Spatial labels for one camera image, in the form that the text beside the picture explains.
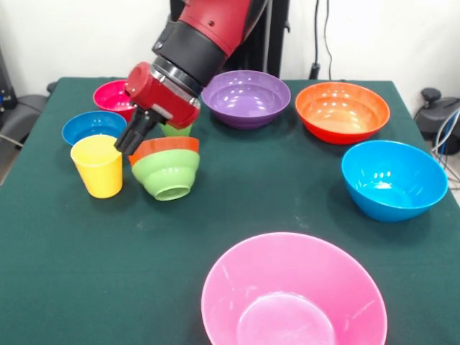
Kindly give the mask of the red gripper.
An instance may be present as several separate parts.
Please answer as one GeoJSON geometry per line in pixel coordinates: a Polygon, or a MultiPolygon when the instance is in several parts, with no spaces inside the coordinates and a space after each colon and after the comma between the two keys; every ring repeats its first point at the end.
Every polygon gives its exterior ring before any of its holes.
{"type": "Polygon", "coordinates": [[[194,95],[147,62],[141,62],[132,69],[124,90],[131,102],[137,105],[114,145],[125,155],[132,155],[157,125],[159,117],[155,111],[177,129],[190,126],[201,112],[200,101],[194,95]]]}

